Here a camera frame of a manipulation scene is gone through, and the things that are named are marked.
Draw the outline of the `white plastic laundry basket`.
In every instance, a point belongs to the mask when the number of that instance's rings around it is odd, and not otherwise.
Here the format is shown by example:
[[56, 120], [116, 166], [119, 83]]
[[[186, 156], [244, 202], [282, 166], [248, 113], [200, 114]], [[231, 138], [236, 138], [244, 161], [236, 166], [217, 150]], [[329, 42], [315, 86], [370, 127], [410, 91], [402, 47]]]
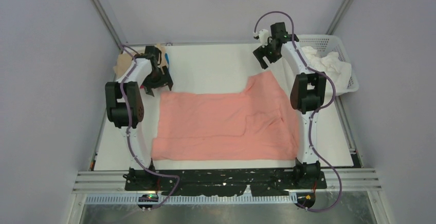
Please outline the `white plastic laundry basket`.
[[[300, 47], [311, 46], [318, 50], [317, 54], [319, 57], [324, 57], [330, 52], [339, 53], [339, 59], [343, 62], [348, 62], [352, 66], [352, 61], [347, 54], [344, 44], [341, 39], [334, 35], [325, 34], [304, 34], [298, 36]], [[348, 83], [348, 88], [345, 93], [356, 92], [359, 89], [359, 84], [357, 77], [355, 76], [354, 70], [352, 69], [351, 78]], [[338, 92], [337, 96], [345, 94], [343, 92]]]

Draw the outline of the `salmon pink t shirt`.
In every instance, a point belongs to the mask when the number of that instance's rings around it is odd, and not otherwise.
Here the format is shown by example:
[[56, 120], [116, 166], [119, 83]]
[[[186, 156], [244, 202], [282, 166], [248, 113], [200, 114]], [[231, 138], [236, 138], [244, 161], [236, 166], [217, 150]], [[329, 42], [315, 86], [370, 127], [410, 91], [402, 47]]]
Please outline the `salmon pink t shirt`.
[[298, 114], [270, 71], [240, 93], [161, 95], [154, 160], [293, 160], [298, 150]]

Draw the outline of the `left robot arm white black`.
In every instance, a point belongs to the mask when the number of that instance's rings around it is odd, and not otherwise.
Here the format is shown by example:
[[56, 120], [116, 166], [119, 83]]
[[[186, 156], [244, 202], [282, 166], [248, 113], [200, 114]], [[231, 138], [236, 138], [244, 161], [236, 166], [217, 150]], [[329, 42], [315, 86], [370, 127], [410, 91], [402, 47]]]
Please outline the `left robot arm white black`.
[[161, 63], [164, 53], [157, 46], [146, 46], [143, 53], [126, 44], [121, 47], [131, 57], [129, 67], [116, 80], [105, 84], [104, 93], [107, 118], [119, 129], [131, 160], [140, 167], [131, 167], [123, 175], [125, 189], [159, 191], [160, 180], [169, 176], [155, 171], [153, 160], [138, 137], [145, 113], [141, 90], [153, 96], [154, 89], [172, 88], [173, 81], [168, 67]]

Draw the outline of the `aluminium corner post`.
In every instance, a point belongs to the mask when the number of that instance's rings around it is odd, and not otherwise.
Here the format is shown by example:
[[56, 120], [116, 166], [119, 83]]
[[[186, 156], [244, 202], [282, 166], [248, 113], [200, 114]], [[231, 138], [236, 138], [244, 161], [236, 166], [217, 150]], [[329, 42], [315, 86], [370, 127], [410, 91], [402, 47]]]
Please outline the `aluminium corner post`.
[[344, 18], [345, 14], [347, 13], [348, 9], [352, 5], [354, 0], [342, 0], [339, 8], [337, 9], [327, 31], [326, 34], [333, 35], [336, 29], [338, 28], [340, 22]]
[[108, 0], [90, 0], [95, 7], [98, 15], [100, 16], [104, 26], [111, 35], [116, 46], [121, 52], [123, 50], [122, 45], [126, 42], [125, 36], [118, 24], [118, 21], [114, 15], [112, 7]]

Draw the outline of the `white t shirt in basket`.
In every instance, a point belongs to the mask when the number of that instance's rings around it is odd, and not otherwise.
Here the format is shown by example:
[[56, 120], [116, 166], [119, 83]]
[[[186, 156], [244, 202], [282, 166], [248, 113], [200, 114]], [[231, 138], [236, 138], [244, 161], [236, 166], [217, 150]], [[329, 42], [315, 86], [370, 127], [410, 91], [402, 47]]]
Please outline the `white t shirt in basket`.
[[309, 65], [320, 72], [324, 72], [333, 82], [338, 92], [343, 92], [348, 88], [348, 83], [352, 74], [352, 66], [348, 62], [339, 59], [339, 53], [330, 52], [324, 57], [319, 57], [315, 48], [305, 46], [301, 48]]

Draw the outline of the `right aluminium corner post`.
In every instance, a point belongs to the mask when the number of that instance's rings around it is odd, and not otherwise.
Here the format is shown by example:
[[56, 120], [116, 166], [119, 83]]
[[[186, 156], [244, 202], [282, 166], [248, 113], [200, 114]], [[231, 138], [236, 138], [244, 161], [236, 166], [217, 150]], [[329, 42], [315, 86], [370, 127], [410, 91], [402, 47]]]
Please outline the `right aluminium corner post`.
[[347, 13], [348, 9], [352, 5], [354, 0], [342, 0], [339, 8], [337, 9], [327, 31], [326, 34], [333, 35], [336, 29], [338, 28], [340, 22], [344, 18], [345, 14]]

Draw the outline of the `aluminium frame rail front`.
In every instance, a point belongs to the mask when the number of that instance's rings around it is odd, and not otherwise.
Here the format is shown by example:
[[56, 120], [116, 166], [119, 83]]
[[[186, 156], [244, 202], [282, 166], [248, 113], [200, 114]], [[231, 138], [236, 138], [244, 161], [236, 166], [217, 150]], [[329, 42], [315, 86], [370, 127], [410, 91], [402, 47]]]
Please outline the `aluminium frame rail front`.
[[[338, 169], [342, 182], [342, 190], [382, 191], [382, 185], [375, 169], [347, 168]], [[73, 194], [86, 193], [121, 193], [125, 191], [127, 171], [80, 171], [77, 173], [72, 187]]]

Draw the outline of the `left aluminium corner post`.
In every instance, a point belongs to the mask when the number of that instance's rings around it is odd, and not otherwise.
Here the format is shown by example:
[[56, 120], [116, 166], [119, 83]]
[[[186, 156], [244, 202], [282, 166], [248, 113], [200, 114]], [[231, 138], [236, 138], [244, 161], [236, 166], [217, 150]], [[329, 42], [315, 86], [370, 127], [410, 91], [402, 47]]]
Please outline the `left aluminium corner post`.
[[126, 42], [125, 36], [118, 24], [118, 21], [114, 15], [112, 7], [108, 0], [90, 0], [95, 7], [98, 15], [100, 16], [104, 26], [111, 35], [116, 46], [121, 52], [123, 50], [122, 45]]

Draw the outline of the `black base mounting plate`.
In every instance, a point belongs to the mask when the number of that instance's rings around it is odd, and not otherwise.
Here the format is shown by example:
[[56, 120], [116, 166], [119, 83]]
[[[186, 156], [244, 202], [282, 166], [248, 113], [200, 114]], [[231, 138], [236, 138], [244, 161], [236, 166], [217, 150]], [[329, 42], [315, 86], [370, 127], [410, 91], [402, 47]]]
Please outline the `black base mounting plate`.
[[126, 191], [152, 191], [164, 196], [284, 196], [288, 190], [326, 189], [324, 173], [298, 178], [291, 168], [162, 170], [156, 174], [129, 169], [123, 174]]

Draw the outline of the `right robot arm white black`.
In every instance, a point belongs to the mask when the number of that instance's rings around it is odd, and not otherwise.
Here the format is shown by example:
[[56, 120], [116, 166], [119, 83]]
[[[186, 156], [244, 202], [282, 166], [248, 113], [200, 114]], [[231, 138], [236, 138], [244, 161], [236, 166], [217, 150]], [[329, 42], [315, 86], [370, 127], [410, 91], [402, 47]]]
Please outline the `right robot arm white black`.
[[285, 23], [271, 25], [270, 30], [255, 31], [260, 46], [253, 51], [263, 69], [283, 59], [295, 75], [290, 104], [298, 112], [300, 142], [292, 172], [293, 184], [307, 188], [321, 178], [320, 157], [315, 153], [318, 112], [324, 104], [326, 77], [309, 66], [299, 39], [287, 32]]

